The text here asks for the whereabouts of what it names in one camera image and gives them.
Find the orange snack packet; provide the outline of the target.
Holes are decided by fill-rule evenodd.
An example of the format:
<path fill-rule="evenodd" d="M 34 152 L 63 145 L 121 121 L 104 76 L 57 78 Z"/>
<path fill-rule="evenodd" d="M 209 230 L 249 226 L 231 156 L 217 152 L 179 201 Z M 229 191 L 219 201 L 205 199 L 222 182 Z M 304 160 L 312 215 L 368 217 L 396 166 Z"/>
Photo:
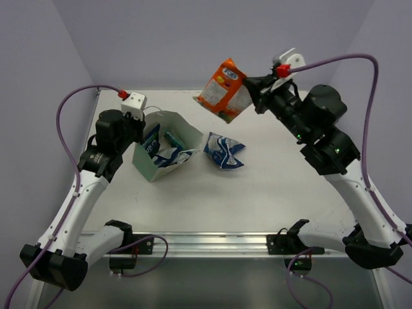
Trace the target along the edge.
<path fill-rule="evenodd" d="M 229 124 L 252 104 L 250 94 L 243 85 L 246 77 L 228 58 L 194 100 Z"/>

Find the green paper gift bag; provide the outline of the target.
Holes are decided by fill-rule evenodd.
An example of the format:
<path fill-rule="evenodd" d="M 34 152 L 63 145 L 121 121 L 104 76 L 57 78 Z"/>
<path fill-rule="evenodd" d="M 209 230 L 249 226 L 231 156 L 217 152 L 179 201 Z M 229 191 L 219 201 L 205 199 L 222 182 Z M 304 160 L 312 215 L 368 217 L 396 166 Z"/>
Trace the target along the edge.
<path fill-rule="evenodd" d="M 173 130 L 184 142 L 186 150 L 197 149 L 200 151 L 200 144 L 203 140 L 203 134 L 195 127 L 191 126 L 179 113 L 172 111 L 157 111 L 149 113 L 145 116 L 145 128 L 143 138 L 150 132 L 155 125 L 160 124 L 160 150 L 172 148 L 164 138 L 164 129 Z M 140 174 L 148 181 L 153 182 L 159 177 L 173 171 L 179 166 L 173 165 L 166 168 L 158 168 L 152 158 L 147 154 L 142 144 L 135 144 L 132 164 L 140 172 Z"/>

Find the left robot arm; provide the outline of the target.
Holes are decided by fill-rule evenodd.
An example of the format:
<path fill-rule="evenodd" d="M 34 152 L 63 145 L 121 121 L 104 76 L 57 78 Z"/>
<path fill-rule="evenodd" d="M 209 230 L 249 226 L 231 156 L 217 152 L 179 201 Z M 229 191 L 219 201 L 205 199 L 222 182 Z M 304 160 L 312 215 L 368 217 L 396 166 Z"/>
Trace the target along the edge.
<path fill-rule="evenodd" d="M 20 258 L 34 279 L 74 291 L 96 261 L 106 254 L 137 254 L 141 243 L 155 235 L 136 239 L 132 226 L 110 220 L 102 230 L 81 242 L 82 230 L 96 202 L 107 189 L 132 144 L 144 140 L 146 96 L 112 87 L 121 99 L 119 108 L 98 115 L 95 132 L 79 160 L 73 160 L 75 177 L 67 197 L 48 230 L 35 245 L 25 245 Z"/>

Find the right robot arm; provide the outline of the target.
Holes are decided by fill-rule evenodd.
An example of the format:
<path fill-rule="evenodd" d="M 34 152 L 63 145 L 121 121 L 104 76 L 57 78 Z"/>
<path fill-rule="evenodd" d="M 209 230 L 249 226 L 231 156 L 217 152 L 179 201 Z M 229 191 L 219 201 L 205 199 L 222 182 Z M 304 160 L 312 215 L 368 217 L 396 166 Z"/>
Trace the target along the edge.
<path fill-rule="evenodd" d="M 269 110 L 303 145 L 304 159 L 323 176 L 343 198 L 355 219 L 349 227 L 317 225 L 300 219 L 285 235 L 267 236 L 268 251 L 293 254 L 310 247 L 344 252 L 358 266 L 371 270 L 396 265 L 403 256 L 402 246 L 411 239 L 411 225 L 400 220 L 388 204 L 386 219 L 371 197 L 382 196 L 372 189 L 372 181 L 362 175 L 361 154 L 351 138 L 336 127 L 347 111 L 339 92 L 316 85 L 300 99 L 295 84 L 286 82 L 271 91 L 260 78 L 244 81 L 256 113 Z"/>

